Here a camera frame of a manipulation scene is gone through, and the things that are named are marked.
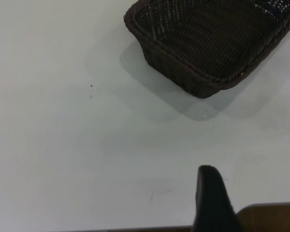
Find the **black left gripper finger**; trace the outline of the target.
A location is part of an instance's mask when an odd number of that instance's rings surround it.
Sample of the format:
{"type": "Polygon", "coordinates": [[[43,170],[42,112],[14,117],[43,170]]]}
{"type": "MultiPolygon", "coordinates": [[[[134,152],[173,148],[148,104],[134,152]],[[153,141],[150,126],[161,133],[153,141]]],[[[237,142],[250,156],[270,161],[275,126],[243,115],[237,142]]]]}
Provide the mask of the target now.
{"type": "Polygon", "coordinates": [[[210,165],[198,168],[194,232],[242,232],[219,171],[210,165]]]}

